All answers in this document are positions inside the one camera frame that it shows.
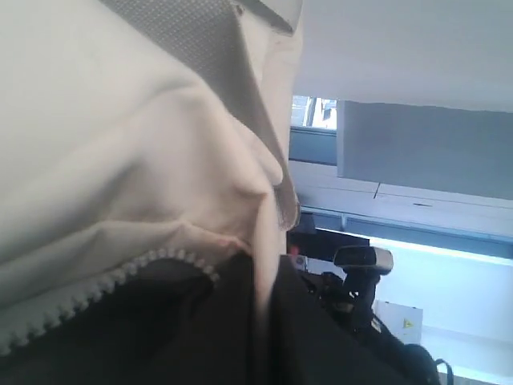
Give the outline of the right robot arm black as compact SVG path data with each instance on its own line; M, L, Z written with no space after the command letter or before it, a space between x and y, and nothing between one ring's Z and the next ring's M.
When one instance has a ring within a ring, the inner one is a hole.
M336 324L379 361L414 384L440 384L438 365L447 365L447 362L433 359L418 344L401 342L374 313L376 287L380 281L381 274L364 270L351 271L345 278L323 273L318 299Z

